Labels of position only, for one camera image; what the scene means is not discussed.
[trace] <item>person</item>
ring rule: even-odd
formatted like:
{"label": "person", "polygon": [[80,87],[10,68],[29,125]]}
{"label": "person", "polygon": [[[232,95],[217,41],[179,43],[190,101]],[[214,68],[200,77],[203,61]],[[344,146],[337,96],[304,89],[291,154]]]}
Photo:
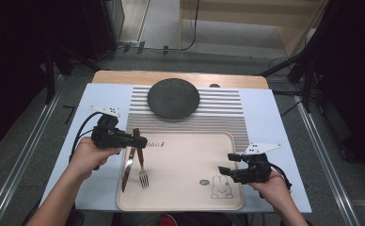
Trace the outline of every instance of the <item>person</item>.
{"label": "person", "polygon": [[98,149],[90,137],[81,138],[71,162],[59,177],[48,197],[26,225],[65,225],[80,185],[97,166],[121,149]]}
{"label": "person", "polygon": [[[70,164],[59,177],[45,201],[26,225],[65,225],[74,204],[80,185],[91,175],[96,166],[106,163],[109,156],[121,149],[98,149],[90,137],[83,137],[74,152]],[[271,172],[266,183],[249,183],[273,206],[285,225],[308,225],[294,204],[283,177]],[[161,215],[145,215],[144,218],[159,224]]]}

